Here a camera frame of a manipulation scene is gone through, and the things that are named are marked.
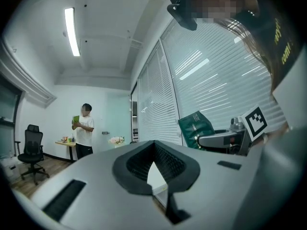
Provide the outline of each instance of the person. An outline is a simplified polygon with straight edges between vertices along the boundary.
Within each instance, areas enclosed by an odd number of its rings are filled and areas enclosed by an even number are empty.
[[[90,116],[91,110],[90,104],[83,104],[79,122],[72,123],[71,128],[76,130],[76,152],[78,159],[93,153],[92,132],[94,130],[94,120]]]
[[[239,36],[248,52],[271,74],[271,93],[295,63],[303,40],[278,0],[171,0],[167,10],[178,23],[196,30],[195,18]],[[285,123],[271,137],[288,130]]]

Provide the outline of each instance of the window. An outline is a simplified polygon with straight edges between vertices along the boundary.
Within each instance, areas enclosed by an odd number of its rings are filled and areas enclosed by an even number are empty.
[[[14,152],[14,130],[21,91],[0,75],[0,158]]]
[[[182,145],[178,109],[160,43],[138,79],[139,141],[164,140]]]
[[[285,122],[270,95],[271,76],[232,32],[212,23],[189,31],[173,21],[161,37],[178,101],[180,118],[201,111],[214,129],[259,104],[267,131]]]

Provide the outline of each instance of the man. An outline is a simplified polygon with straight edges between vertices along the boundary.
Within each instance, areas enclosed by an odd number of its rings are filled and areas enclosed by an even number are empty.
[[[72,129],[76,129],[76,152],[78,159],[92,154],[92,132],[94,130],[94,120],[90,116],[92,107],[90,104],[83,104],[81,108],[82,115],[78,123],[73,123]]]

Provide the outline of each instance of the window blinds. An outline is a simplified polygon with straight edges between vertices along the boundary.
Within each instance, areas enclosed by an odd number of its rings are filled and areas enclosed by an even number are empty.
[[[180,118],[199,110],[214,129],[229,128],[232,117],[259,104],[268,119],[266,131],[285,122],[270,95],[269,72],[235,34],[213,23],[189,31],[173,21],[161,39]]]
[[[178,108],[165,56],[158,42],[138,79],[139,140],[182,145]]]

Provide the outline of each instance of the gray surface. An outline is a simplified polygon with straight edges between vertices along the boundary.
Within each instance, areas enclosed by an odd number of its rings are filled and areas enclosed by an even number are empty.
[[[76,230],[163,229],[171,223],[152,197],[127,193],[114,179],[114,160],[139,145],[134,143],[82,158],[43,184],[32,201],[43,208],[72,179],[87,183],[61,219]]]
[[[198,218],[202,220],[203,228],[231,227],[257,169],[261,148],[252,149],[248,157],[242,157],[163,142],[194,158],[201,167],[196,183],[188,191],[174,195],[178,208],[186,210],[192,217],[173,226],[150,196],[128,194],[113,177],[114,160],[144,143],[82,158],[43,184],[32,201],[43,208],[68,182],[76,179],[87,185],[60,221],[73,229],[184,229]],[[239,163],[242,167],[239,171],[229,169],[217,165],[220,160]]]
[[[70,230],[71,228],[65,227],[58,222],[48,217],[43,211],[40,210],[33,202],[31,202],[22,193],[13,190],[14,196],[18,200],[19,204],[23,207],[29,217],[35,219],[41,227],[46,230]]]
[[[257,171],[262,148],[253,148],[247,157],[243,157],[163,143],[194,158],[201,167],[194,185],[188,191],[174,194],[178,209],[192,215],[176,229],[198,229],[188,227],[197,218],[201,219],[202,229],[231,229]],[[217,164],[221,160],[238,163],[242,167],[238,171],[226,168]]]

